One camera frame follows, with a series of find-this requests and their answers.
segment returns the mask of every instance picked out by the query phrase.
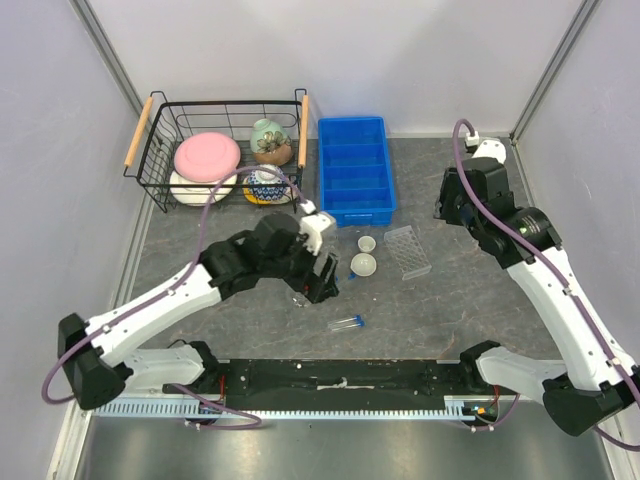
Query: white wall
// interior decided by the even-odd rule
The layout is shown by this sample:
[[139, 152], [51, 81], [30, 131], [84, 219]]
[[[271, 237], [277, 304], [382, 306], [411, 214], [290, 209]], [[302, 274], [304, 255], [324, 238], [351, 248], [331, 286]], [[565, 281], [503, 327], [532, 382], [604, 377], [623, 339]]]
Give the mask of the white wall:
[[[521, 152], [535, 200], [563, 237], [585, 291], [640, 362], [638, 18], [637, 0], [601, 3]], [[640, 426], [638, 409], [628, 412]]]
[[580, 0], [91, 0], [141, 96], [312, 95], [396, 134], [514, 126]]
[[0, 478], [40, 479], [57, 323], [107, 308], [140, 206], [121, 176], [136, 118], [68, 2], [3, 2], [0, 62]]

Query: basket handle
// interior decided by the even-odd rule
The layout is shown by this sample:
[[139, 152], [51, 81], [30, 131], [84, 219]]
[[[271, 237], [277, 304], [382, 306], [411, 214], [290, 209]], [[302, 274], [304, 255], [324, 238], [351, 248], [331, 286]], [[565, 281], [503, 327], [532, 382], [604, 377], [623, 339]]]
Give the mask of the basket handle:
[[300, 142], [298, 143], [298, 166], [307, 166], [307, 128], [309, 127], [309, 95], [302, 97], [302, 117], [300, 118]]
[[124, 166], [127, 168], [130, 168], [131, 165], [133, 165], [133, 160], [136, 157], [136, 152], [138, 151], [138, 146], [140, 145], [140, 140], [142, 140], [142, 134], [144, 133], [144, 126], [147, 124], [147, 120], [149, 120], [149, 114], [151, 113], [152, 105], [153, 97], [147, 98], [147, 101], [144, 103], [142, 113], [140, 114], [140, 120], [138, 120], [136, 131], [134, 132], [133, 138], [131, 139], [129, 151], [127, 152], [127, 156], [124, 157]]

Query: blue plastic bin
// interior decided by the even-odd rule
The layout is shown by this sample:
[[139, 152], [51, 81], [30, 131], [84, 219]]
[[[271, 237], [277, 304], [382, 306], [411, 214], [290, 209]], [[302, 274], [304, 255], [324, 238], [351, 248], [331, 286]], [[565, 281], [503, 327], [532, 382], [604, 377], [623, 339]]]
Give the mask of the blue plastic bin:
[[381, 117], [318, 122], [321, 207], [339, 227], [391, 224], [396, 194]]

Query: gray floor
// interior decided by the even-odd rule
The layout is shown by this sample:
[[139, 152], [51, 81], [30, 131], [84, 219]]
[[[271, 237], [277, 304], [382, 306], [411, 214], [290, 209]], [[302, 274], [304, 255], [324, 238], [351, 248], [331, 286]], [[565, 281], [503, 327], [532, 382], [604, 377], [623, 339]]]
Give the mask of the gray floor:
[[[184, 319], [148, 342], [162, 347], [177, 338], [205, 340], [219, 358], [442, 358], [455, 359], [486, 339], [535, 358], [559, 358], [551, 337], [525, 295], [495, 260], [481, 252], [469, 234], [432, 218], [442, 174], [451, 162], [448, 139], [392, 139], [398, 210], [388, 228], [339, 229], [331, 248], [341, 262], [342, 294], [306, 308], [278, 280], [262, 281], [217, 307]], [[526, 198], [511, 152], [507, 168], [516, 199]], [[309, 144], [303, 191], [317, 198], [317, 146]], [[277, 207], [291, 211], [290, 207]], [[208, 241], [246, 228], [273, 207], [228, 206], [213, 209]], [[200, 209], [156, 209], [147, 233], [134, 295], [166, 280], [193, 255]], [[402, 281], [400, 269], [384, 246], [384, 232], [411, 225], [433, 265], [432, 271]], [[370, 234], [378, 242], [377, 272], [346, 280], [357, 253], [357, 239]], [[330, 320], [360, 314], [363, 329], [331, 333]]]
[[493, 433], [440, 422], [299, 421], [196, 432], [179, 421], [97, 418], [76, 480], [607, 480], [595, 434], [571, 438], [539, 405]]

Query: pink plate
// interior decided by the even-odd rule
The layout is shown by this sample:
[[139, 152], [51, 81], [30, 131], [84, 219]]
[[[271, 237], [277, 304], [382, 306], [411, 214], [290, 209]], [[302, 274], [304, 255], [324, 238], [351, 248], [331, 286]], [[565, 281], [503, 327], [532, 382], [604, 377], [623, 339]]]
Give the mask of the pink plate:
[[222, 133], [199, 133], [182, 142], [174, 162], [184, 178], [192, 182], [214, 182], [238, 166], [240, 147]]

